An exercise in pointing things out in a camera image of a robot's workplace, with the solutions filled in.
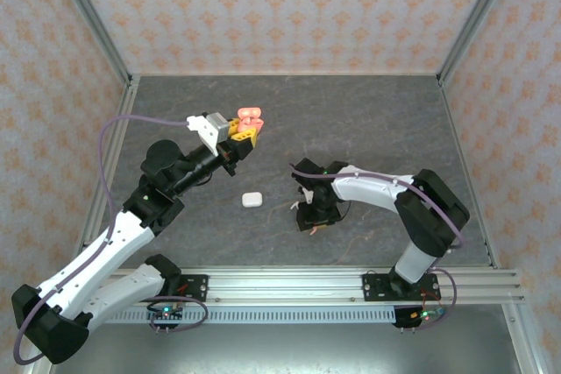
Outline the aluminium mounting rail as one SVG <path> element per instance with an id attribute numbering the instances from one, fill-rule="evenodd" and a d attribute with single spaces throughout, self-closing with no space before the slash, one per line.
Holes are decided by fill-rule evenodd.
<path id="1" fill-rule="evenodd" d="M 437 274 L 441 301 L 457 303 L 525 303 L 529 293 L 517 270 L 489 266 L 452 266 L 450 277 Z M 364 300 L 362 275 L 386 273 L 387 267 L 364 266 L 200 266 L 184 267 L 187 274 L 209 276 L 207 301 L 220 306 L 351 305 Z"/>

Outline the grey metal shelf panel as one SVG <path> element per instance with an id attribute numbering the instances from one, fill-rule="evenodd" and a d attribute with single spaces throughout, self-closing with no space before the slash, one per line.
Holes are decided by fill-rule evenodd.
<path id="1" fill-rule="evenodd" d="M 104 326 L 53 374 L 521 374 L 497 321 L 390 325 L 208 325 L 175 335 Z"/>

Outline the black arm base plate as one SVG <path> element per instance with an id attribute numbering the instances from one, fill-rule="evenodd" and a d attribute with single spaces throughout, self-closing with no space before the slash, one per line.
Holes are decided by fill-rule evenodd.
<path id="1" fill-rule="evenodd" d="M 204 302 L 208 283 L 209 277 L 201 274 L 149 277 L 134 281 L 126 297 L 135 302 L 149 301 L 154 297 L 188 297 Z"/>
<path id="2" fill-rule="evenodd" d="M 437 275 L 425 273 L 413 284 L 389 273 L 362 275 L 365 301 L 423 301 L 441 299 Z"/>

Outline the pink earbud charging case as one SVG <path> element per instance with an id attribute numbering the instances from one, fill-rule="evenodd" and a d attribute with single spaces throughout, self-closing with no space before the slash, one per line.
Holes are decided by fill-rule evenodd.
<path id="1" fill-rule="evenodd" d="M 248 131 L 255 129 L 260 132 L 264 121 L 261 119 L 261 108 L 259 107 L 245 107 L 238 110 L 238 132 Z"/>

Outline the small controller circuit board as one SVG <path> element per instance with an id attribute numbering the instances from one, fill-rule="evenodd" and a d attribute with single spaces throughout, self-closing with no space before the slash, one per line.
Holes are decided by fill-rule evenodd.
<path id="1" fill-rule="evenodd" d="M 399 329 L 419 328 L 424 321 L 439 320 L 445 313 L 446 311 L 443 307 L 396 307 L 394 309 L 395 322 L 393 325 Z"/>
<path id="2" fill-rule="evenodd" d="M 179 321 L 183 316 L 183 308 L 178 304 L 151 303 L 146 309 L 148 318 L 155 321 Z"/>

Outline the aluminium frame post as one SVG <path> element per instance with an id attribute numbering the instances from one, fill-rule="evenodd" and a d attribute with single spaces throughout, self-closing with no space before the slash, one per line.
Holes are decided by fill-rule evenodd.
<path id="1" fill-rule="evenodd" d="M 490 11 L 494 0 L 476 0 L 469 12 L 458 36 L 448 52 L 444 64 L 437 73 L 438 85 L 443 88 L 445 83 L 453 76 L 455 68 L 467 51 L 473 37 L 476 35 L 487 13 Z"/>
<path id="2" fill-rule="evenodd" d="M 106 58 L 108 59 L 112 69 L 118 78 L 126 85 L 131 83 L 131 73 L 129 72 L 124 60 L 117 50 L 117 47 L 110 36 L 106 25 L 102 21 L 99 13 L 94 6 L 92 0 L 73 0 L 78 10 L 82 14 L 86 24 L 92 31 L 94 38 L 102 48 Z"/>
<path id="3" fill-rule="evenodd" d="M 501 307 L 521 374 L 549 374 L 543 353 L 538 347 L 529 306 L 509 303 Z"/>
<path id="4" fill-rule="evenodd" d="M 35 363 L 26 365 L 23 374 L 52 374 L 53 364 L 45 357 Z"/>

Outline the aluminium table side rail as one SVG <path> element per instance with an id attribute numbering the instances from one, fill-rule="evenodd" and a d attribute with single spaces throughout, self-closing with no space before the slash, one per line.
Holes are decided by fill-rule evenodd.
<path id="1" fill-rule="evenodd" d="M 455 144 L 458 149 L 459 159 L 463 168 L 466 184 L 470 193 L 473 211 L 475 218 L 477 219 L 479 225 L 479 232 L 481 236 L 481 242 L 485 245 L 487 258 L 489 260 L 488 266 L 494 270 L 501 268 L 501 260 L 499 252 L 495 246 L 493 236 L 488 230 L 488 223 L 486 220 L 485 212 L 483 211 L 480 204 L 480 195 L 477 186 L 474 184 L 474 178 L 472 176 L 470 161 L 467 157 L 467 148 L 462 141 L 461 127 L 458 125 L 458 117 L 456 116 L 456 111 L 454 110 L 453 101 L 447 94 L 446 87 L 442 82 L 439 82 L 439 89 L 442 96 L 442 101 L 446 109 L 447 116 L 451 125 L 452 135 L 454 137 Z"/>
<path id="2" fill-rule="evenodd" d="M 73 242 L 74 248 L 71 259 L 76 258 L 107 227 L 107 221 L 104 217 L 110 219 L 110 205 L 105 188 L 110 189 L 114 179 L 128 122 L 126 120 L 119 120 L 118 122 L 110 123 L 105 131 L 103 127 L 111 118 L 132 112 L 139 81 L 140 75 L 134 74 L 131 81 L 123 85 L 116 108 L 112 110 L 107 118 L 102 120 L 100 128 L 95 132 L 94 165 L 96 178 L 91 184 L 92 191 L 89 195 L 88 206 L 82 225 L 78 231 L 78 237 Z"/>

